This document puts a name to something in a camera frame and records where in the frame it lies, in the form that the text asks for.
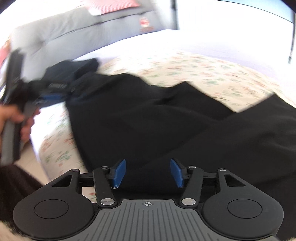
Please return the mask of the person's left hand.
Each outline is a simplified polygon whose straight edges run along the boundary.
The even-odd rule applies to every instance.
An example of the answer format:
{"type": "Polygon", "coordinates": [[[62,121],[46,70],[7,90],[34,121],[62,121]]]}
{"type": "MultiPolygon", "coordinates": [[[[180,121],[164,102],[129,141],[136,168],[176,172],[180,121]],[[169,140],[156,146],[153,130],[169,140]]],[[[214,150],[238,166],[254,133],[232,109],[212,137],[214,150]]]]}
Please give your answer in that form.
{"type": "Polygon", "coordinates": [[[21,129],[21,141],[27,143],[30,138],[31,128],[34,125],[34,117],[40,114],[40,109],[37,108],[30,118],[26,118],[16,105],[2,105],[1,104],[1,133],[4,129],[4,124],[7,121],[12,123],[22,123],[25,121],[21,129]]]}

